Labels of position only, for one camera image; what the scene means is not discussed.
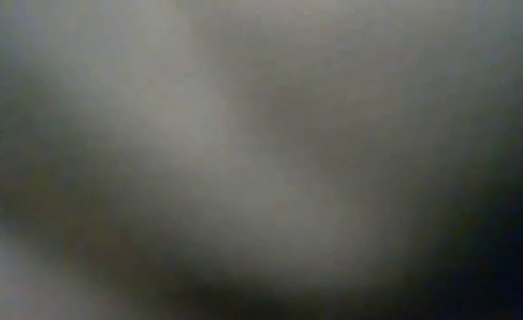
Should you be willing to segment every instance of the gray fabric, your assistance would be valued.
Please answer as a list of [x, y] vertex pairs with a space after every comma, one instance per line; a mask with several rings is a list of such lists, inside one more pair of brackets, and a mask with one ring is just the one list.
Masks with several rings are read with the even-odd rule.
[[521, 1], [0, 0], [7, 214], [130, 288], [377, 300], [519, 176]]

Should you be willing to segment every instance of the blurry surface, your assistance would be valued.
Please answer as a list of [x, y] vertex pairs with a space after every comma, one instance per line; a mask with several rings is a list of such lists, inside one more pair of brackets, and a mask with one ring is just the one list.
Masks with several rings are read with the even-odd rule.
[[57, 261], [0, 224], [0, 319], [143, 319], [125, 299]]
[[523, 3], [2, 0], [0, 204], [159, 305], [518, 304]]

